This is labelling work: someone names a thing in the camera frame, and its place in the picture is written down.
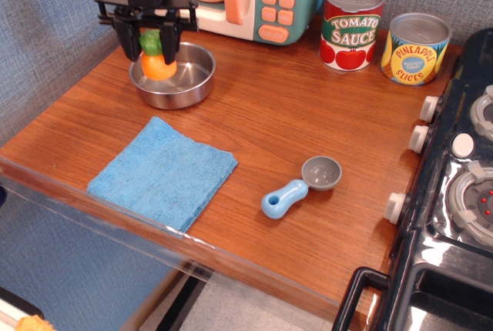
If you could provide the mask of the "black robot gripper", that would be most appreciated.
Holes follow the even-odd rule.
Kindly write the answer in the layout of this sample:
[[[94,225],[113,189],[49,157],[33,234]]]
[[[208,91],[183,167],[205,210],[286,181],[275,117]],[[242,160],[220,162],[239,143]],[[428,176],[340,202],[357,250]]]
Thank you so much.
[[[193,0],[95,0],[99,23],[111,25],[126,57],[135,62],[142,51],[138,27],[158,28],[167,65],[176,60],[182,31],[196,32],[198,22]]]

